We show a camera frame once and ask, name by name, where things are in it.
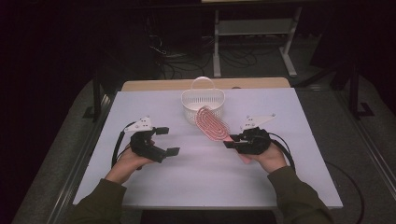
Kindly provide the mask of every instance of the person's right hand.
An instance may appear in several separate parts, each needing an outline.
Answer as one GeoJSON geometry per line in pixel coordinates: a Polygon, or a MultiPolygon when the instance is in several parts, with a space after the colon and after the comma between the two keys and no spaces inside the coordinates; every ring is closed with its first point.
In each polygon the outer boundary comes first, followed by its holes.
{"type": "Polygon", "coordinates": [[[125,148],[126,150],[122,152],[119,160],[106,175],[106,180],[123,184],[139,167],[154,162],[150,159],[136,155],[134,152],[132,152],[131,146],[129,144],[125,148]]]}
{"type": "Polygon", "coordinates": [[[257,161],[268,174],[287,166],[282,150],[274,143],[271,143],[268,149],[260,155],[244,154],[244,156],[257,161]]]}

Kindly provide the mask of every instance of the white basket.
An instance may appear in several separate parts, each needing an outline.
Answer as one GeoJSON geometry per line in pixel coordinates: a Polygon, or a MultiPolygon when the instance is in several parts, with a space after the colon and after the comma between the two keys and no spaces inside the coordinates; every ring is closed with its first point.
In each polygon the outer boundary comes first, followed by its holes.
{"type": "Polygon", "coordinates": [[[215,84],[208,77],[198,77],[191,83],[191,89],[183,91],[181,103],[184,106],[184,115],[190,124],[195,124],[195,116],[200,108],[209,106],[212,112],[221,119],[225,100],[224,91],[215,89],[215,84]],[[212,83],[212,89],[194,89],[194,83],[198,80],[208,80],[212,83]]]}

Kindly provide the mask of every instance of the white tabletop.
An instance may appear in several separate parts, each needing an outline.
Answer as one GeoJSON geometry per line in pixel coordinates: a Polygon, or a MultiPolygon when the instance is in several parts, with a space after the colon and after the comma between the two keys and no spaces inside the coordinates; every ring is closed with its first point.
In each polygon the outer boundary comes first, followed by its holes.
{"type": "MultiPolygon", "coordinates": [[[[290,146],[297,175],[313,187],[330,208],[342,207],[329,172],[320,155],[296,92],[285,89],[224,90],[223,120],[231,133],[241,133],[248,115],[276,118],[261,125],[280,135],[290,146]]],[[[81,181],[74,204],[90,194],[110,169],[120,132],[128,123],[149,115],[153,126],[169,127],[167,135],[154,135],[157,147],[180,147],[176,157],[144,166],[123,186],[124,206],[184,209],[271,209],[275,191],[267,173],[253,161],[244,164],[233,149],[210,141],[184,118],[182,91],[119,92],[81,181]]],[[[121,149],[127,145],[127,133],[121,149]]]]}

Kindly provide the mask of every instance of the cable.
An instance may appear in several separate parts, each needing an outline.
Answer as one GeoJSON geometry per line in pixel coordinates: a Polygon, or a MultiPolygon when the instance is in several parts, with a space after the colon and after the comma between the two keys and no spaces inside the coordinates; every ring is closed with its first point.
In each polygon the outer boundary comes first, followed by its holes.
{"type": "Polygon", "coordinates": [[[128,124],[127,126],[125,126],[124,129],[122,129],[122,132],[120,132],[119,139],[117,140],[116,146],[114,147],[113,157],[111,159],[111,167],[113,167],[116,164],[116,162],[117,162],[117,160],[118,160],[118,158],[120,156],[120,155],[118,155],[118,153],[119,153],[119,148],[120,148],[123,136],[125,135],[125,131],[124,130],[126,128],[128,128],[129,126],[133,125],[133,124],[135,124],[135,122],[132,122],[132,123],[128,124]]]}
{"type": "Polygon", "coordinates": [[[119,160],[120,156],[122,155],[122,153],[124,153],[124,151],[126,151],[127,149],[130,149],[131,147],[126,147],[122,152],[120,152],[120,154],[117,156],[117,161],[119,160]]]}
{"type": "Polygon", "coordinates": [[[242,51],[242,50],[230,50],[230,49],[228,49],[228,52],[229,52],[230,54],[232,54],[232,55],[235,57],[235,59],[246,58],[246,57],[249,56],[249,55],[254,57],[254,55],[252,54],[253,51],[254,51],[254,49],[250,49],[247,53],[245,53],[245,52],[242,51]],[[237,53],[237,51],[241,51],[242,53],[244,53],[244,55],[239,55],[239,54],[237,53]]]}
{"type": "Polygon", "coordinates": [[[239,55],[238,53],[236,53],[237,51],[231,51],[231,50],[228,50],[229,51],[229,53],[231,54],[231,55],[233,55],[233,57],[235,57],[235,59],[245,59],[246,61],[247,61],[247,64],[248,65],[254,65],[254,64],[256,64],[257,63],[257,57],[255,56],[255,55],[253,55],[253,54],[251,54],[251,52],[248,52],[248,53],[245,53],[244,51],[242,51],[242,50],[238,50],[238,51],[241,51],[242,53],[244,53],[245,55],[239,55]],[[250,60],[248,59],[248,56],[250,56],[250,57],[252,57],[253,58],[253,62],[251,63],[250,62],[250,60]]]}
{"type": "Polygon", "coordinates": [[[231,59],[231,58],[225,56],[225,55],[222,54],[222,53],[219,53],[219,56],[220,56],[220,58],[221,58],[225,63],[227,63],[227,64],[230,65],[231,67],[235,67],[235,68],[247,68],[247,67],[250,67],[250,64],[238,62],[237,60],[231,59]],[[232,63],[230,63],[230,62],[240,64],[241,66],[234,65],[234,64],[232,64],[232,63]]]}
{"type": "Polygon", "coordinates": [[[171,64],[163,63],[163,65],[166,65],[172,69],[172,71],[165,71],[165,69],[163,69],[163,78],[164,79],[166,79],[166,72],[172,72],[172,76],[169,79],[174,79],[176,73],[180,74],[180,78],[183,78],[183,75],[179,71],[176,71],[175,67],[172,66],[171,64]]]}
{"type": "MultiPolygon", "coordinates": [[[[213,36],[207,36],[207,37],[203,37],[203,39],[209,39],[208,43],[203,43],[203,45],[199,48],[199,49],[208,49],[209,47],[211,47],[214,43],[215,43],[215,39],[213,38],[213,36]]],[[[192,52],[189,53],[177,53],[177,54],[171,54],[170,52],[172,52],[171,50],[168,50],[168,53],[166,55],[163,55],[163,57],[165,58],[165,60],[174,60],[174,59],[179,59],[179,58],[184,58],[184,57],[189,57],[189,56],[194,56],[196,55],[195,53],[196,50],[193,50],[192,52]]]]}
{"type": "Polygon", "coordinates": [[[163,79],[166,80],[165,68],[163,67],[163,64],[161,64],[160,69],[161,69],[161,73],[163,74],[163,79]]]}
{"type": "Polygon", "coordinates": [[[207,60],[203,65],[193,63],[197,62],[198,59],[188,59],[186,61],[172,61],[172,60],[166,60],[163,64],[166,64],[167,66],[171,67],[171,69],[174,71],[175,69],[181,70],[181,71],[197,71],[201,70],[202,76],[205,76],[205,70],[204,68],[207,67],[207,65],[211,62],[211,54],[208,56],[207,60]],[[188,65],[189,67],[193,66],[193,68],[188,68],[188,67],[183,67],[182,65],[188,65]]]}
{"type": "Polygon", "coordinates": [[[333,163],[329,162],[329,161],[324,161],[327,164],[331,165],[332,167],[334,167],[335,169],[339,170],[341,173],[343,173],[352,183],[352,185],[355,187],[356,191],[359,194],[359,197],[361,199],[361,214],[359,215],[359,219],[358,221],[356,221],[356,224],[360,224],[363,220],[364,217],[364,210],[365,210],[365,202],[364,202],[364,198],[363,198],[363,194],[361,193],[361,189],[358,187],[358,184],[355,182],[355,180],[349,175],[347,174],[347,172],[345,172],[343,169],[341,169],[340,167],[334,165],[333,163]]]}
{"type": "Polygon", "coordinates": [[[159,53],[161,53],[161,54],[163,54],[163,55],[165,55],[166,54],[166,50],[163,50],[163,49],[157,49],[157,48],[155,48],[155,47],[152,47],[152,46],[149,46],[151,49],[154,49],[155,51],[157,51],[157,52],[159,52],[159,53]]]}
{"type": "Polygon", "coordinates": [[[296,166],[294,164],[294,160],[293,157],[290,154],[290,151],[286,150],[285,147],[282,146],[282,144],[280,144],[278,141],[271,139],[271,142],[274,143],[277,147],[279,147],[283,154],[285,154],[286,158],[288,158],[289,163],[290,163],[290,167],[294,170],[294,172],[296,171],[296,166]]]}
{"type": "Polygon", "coordinates": [[[278,137],[280,140],[282,140],[282,142],[285,144],[286,148],[288,149],[289,154],[291,155],[290,148],[289,148],[288,144],[286,143],[286,141],[283,140],[283,138],[281,138],[279,135],[274,134],[274,133],[269,133],[269,134],[271,134],[271,135],[273,135],[273,136],[276,136],[276,137],[278,137]]]}
{"type": "Polygon", "coordinates": [[[277,51],[279,47],[280,47],[280,46],[275,46],[273,49],[269,49],[268,51],[265,51],[264,53],[252,53],[252,54],[253,54],[253,55],[257,55],[257,56],[260,56],[260,55],[267,55],[267,54],[270,54],[270,53],[272,53],[272,52],[274,52],[274,51],[277,51]]]}

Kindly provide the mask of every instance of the sleeve cuff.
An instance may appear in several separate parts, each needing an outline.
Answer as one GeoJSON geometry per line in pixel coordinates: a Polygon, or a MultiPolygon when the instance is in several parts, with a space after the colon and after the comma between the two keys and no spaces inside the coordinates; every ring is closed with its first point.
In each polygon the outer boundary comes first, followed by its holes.
{"type": "Polygon", "coordinates": [[[282,192],[290,189],[290,187],[294,186],[296,183],[301,183],[301,180],[298,178],[297,174],[289,166],[285,166],[273,171],[268,175],[268,179],[274,186],[276,194],[282,194],[282,192]]]}
{"type": "Polygon", "coordinates": [[[120,184],[101,179],[99,184],[93,190],[91,196],[100,204],[122,204],[126,188],[120,184]]]}

